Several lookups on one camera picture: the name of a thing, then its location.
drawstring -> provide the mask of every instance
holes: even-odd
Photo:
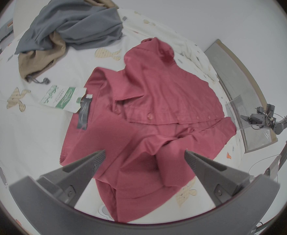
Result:
[[[37,84],[49,84],[50,83],[50,80],[47,77],[45,77],[42,82],[39,82],[38,80],[36,80],[34,77],[32,77],[30,75],[26,76],[26,79],[27,80],[31,79],[32,81],[34,81]]]

red shirt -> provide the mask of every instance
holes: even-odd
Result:
[[[85,85],[93,94],[87,129],[73,114],[67,130],[61,165],[106,150],[95,178],[115,221],[148,214],[193,179],[186,149],[214,159],[236,134],[208,83],[173,57],[153,38],[125,54],[124,70],[95,68]]]

hang tag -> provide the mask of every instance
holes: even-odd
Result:
[[[87,88],[52,85],[40,103],[76,113],[80,109],[80,101],[86,94]]]
[[[86,97],[81,99],[77,129],[87,129],[88,112],[91,101],[92,94],[87,94]]]

shirt button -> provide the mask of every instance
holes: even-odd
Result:
[[[149,113],[149,114],[147,115],[147,118],[148,118],[149,120],[152,120],[152,119],[153,119],[152,114],[151,114],[151,113]]]

white bedsheet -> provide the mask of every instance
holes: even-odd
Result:
[[[111,53],[121,50],[116,55],[120,60],[95,57],[97,49],[77,51],[68,48],[66,55],[60,58],[55,66],[37,78],[43,80],[48,77],[51,80],[49,85],[27,83],[21,79],[18,57],[13,54],[22,35],[0,55],[0,200],[13,218],[18,219],[23,227],[33,234],[38,233],[18,209],[8,186],[26,175],[37,179],[41,174],[60,167],[59,156],[72,114],[38,103],[52,84],[83,87],[97,66],[122,70],[125,67],[123,57],[129,49],[140,44],[145,38],[158,37],[172,46],[175,51],[174,59],[180,68],[208,82],[226,114],[227,96],[218,82],[215,70],[199,47],[172,29],[132,10],[119,9],[119,14],[122,20],[125,20],[123,37],[105,49]],[[18,104],[7,109],[7,100],[16,88],[20,93],[23,90],[31,91],[20,99],[25,105],[24,111],[19,109]],[[242,137],[240,132],[237,132],[214,160],[238,168],[243,154]],[[212,200],[197,178],[178,195],[180,197],[173,196],[163,206],[133,223],[180,220],[214,208]],[[75,208],[110,220],[108,215],[99,212],[102,205],[95,181],[91,180]]]

